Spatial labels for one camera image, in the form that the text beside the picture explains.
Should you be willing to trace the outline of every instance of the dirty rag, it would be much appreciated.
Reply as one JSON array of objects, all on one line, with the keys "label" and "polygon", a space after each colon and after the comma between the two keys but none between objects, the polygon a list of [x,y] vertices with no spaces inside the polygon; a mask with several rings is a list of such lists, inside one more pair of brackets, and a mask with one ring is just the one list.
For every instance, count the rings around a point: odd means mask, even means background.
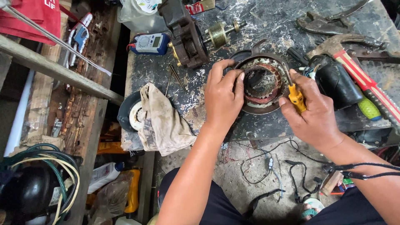
[{"label": "dirty rag", "polygon": [[145,151],[159,151],[166,156],[194,143],[196,136],[188,123],[154,84],[143,86],[140,97],[144,113],[138,134]]}]

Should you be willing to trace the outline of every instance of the red hammer handle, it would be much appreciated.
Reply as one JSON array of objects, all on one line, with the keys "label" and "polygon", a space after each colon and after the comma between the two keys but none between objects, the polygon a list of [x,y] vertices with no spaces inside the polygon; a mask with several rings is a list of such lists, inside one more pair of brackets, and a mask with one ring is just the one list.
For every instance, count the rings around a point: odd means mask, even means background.
[{"label": "red hammer handle", "polygon": [[333,55],[333,58],[340,62],[349,75],[356,81],[369,99],[376,105],[382,114],[388,117],[392,124],[400,127],[400,109],[344,51],[341,50]]}]

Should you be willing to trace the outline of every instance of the forearm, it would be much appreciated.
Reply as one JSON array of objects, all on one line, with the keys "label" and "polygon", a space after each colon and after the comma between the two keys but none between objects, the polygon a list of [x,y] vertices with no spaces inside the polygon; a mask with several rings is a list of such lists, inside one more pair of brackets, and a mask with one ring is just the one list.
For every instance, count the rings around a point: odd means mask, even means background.
[{"label": "forearm", "polygon": [[226,132],[207,122],[164,198],[157,225],[198,224],[206,208],[218,151]]},{"label": "forearm", "polygon": [[[389,164],[347,136],[338,146],[331,149],[319,149],[319,151],[337,165],[362,162]],[[351,171],[363,175],[375,175],[394,170],[376,166],[359,166]],[[400,214],[398,213],[400,208],[400,192],[398,191],[400,189],[400,177],[385,176],[369,180],[353,179],[353,182],[386,223],[396,224],[400,221]]]}]

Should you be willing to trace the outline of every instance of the black pants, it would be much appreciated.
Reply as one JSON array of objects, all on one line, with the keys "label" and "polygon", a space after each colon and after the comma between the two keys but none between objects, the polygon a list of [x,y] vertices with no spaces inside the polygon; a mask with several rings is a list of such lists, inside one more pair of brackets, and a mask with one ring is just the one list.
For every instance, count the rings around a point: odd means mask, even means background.
[{"label": "black pants", "polygon": [[[179,168],[167,173],[161,181],[158,191],[158,206],[167,193]],[[252,224],[245,219],[230,203],[222,188],[211,182],[210,194],[200,224],[206,225],[239,225]],[[361,225],[386,224],[374,207],[368,202],[358,188],[348,189],[337,202],[323,209],[305,225]]]}]

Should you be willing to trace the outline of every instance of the workbench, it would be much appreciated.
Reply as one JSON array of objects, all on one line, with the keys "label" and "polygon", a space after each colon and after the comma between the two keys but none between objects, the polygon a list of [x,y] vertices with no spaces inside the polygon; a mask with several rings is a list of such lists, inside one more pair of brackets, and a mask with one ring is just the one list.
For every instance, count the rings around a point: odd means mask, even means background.
[{"label": "workbench", "polygon": [[[164,56],[134,55],[128,58],[128,72],[126,79],[125,97],[139,91],[146,83],[153,83],[161,92],[165,93],[170,73],[166,71],[168,64],[173,64],[187,94],[180,87],[175,78],[171,79],[167,97],[179,114],[189,123],[194,134],[206,118],[204,106],[204,88],[207,74],[214,62],[229,58],[233,53],[251,49],[251,46],[261,39],[267,39],[262,45],[261,52],[275,53],[289,63],[290,68],[299,67],[299,63],[286,54],[286,50],[293,46],[307,53],[321,42],[319,34],[310,34],[301,30],[296,24],[296,18],[304,16],[307,11],[316,12],[322,16],[333,15],[351,8],[358,0],[221,0],[216,4],[227,9],[217,8],[195,15],[199,20],[200,30],[204,31],[218,21],[225,21],[228,25],[233,20],[247,21],[247,26],[238,34],[230,34],[230,43],[219,49],[208,46],[211,63],[198,69],[186,69],[176,66],[176,60],[169,52]],[[356,33],[374,37],[379,41],[389,42],[387,50],[399,51],[400,34],[389,18],[384,6],[379,0],[369,2],[364,8],[348,17],[355,23]],[[381,62],[361,61],[362,68],[371,76],[388,96],[400,105],[400,66],[383,64]],[[387,120],[369,121],[354,105],[335,112],[336,121],[341,131],[359,131],[390,127]],[[123,131],[122,141],[130,142],[132,133]],[[251,115],[240,112],[225,141],[256,140],[276,137],[293,136],[287,120],[278,109],[266,115]]]}]

